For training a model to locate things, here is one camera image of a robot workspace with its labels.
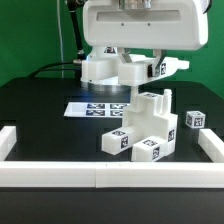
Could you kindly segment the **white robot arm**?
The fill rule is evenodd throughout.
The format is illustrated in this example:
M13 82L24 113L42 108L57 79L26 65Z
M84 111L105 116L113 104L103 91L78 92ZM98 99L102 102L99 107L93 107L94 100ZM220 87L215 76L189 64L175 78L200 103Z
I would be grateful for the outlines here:
M185 70L189 63L168 50L192 51L208 41L212 0L66 0L71 15L83 9L85 41L81 81L139 86Z

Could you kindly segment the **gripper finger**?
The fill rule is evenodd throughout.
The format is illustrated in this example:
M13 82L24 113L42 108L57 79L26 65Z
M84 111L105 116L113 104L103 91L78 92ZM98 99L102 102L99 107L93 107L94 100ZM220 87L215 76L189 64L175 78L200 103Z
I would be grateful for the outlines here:
M123 63L131 63L132 59L130 57L131 50L129 48L118 48L118 56Z
M148 66L148 77L158 77L160 75L160 65L162 64L165 56L166 51L161 49L154 49L153 50L154 60Z

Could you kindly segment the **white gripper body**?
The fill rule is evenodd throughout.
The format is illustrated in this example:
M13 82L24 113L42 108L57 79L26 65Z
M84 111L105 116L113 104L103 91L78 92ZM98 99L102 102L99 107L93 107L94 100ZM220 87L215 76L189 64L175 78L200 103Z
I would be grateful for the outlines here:
M121 0L88 0L83 28L91 46L197 50L208 41L209 0L149 0L148 8Z

